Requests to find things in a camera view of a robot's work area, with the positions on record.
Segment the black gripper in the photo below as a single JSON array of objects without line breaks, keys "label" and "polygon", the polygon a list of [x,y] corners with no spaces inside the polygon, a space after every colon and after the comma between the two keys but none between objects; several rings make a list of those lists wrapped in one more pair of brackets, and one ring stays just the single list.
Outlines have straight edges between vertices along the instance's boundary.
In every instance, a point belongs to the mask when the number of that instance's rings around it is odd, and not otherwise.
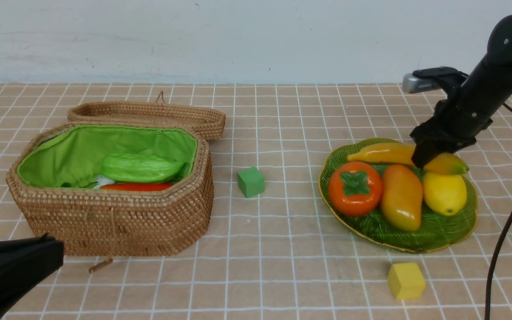
[{"label": "black gripper", "polygon": [[440,100],[429,120],[418,125],[410,134],[415,142],[413,164],[423,169],[449,147],[469,147],[476,143],[477,134],[492,123],[494,98],[491,96],[462,97],[456,103]]}]

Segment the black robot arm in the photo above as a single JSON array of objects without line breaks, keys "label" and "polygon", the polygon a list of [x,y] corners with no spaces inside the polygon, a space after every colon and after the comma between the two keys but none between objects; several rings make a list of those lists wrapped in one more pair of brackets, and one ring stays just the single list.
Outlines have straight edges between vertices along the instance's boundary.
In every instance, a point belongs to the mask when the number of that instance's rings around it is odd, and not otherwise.
[{"label": "black robot arm", "polygon": [[404,76],[403,89],[406,93],[442,89],[447,95],[436,104],[432,117],[410,134],[416,144],[412,156],[416,167],[474,145],[512,96],[512,16],[495,25],[485,56],[469,75],[452,67],[419,69]]}]

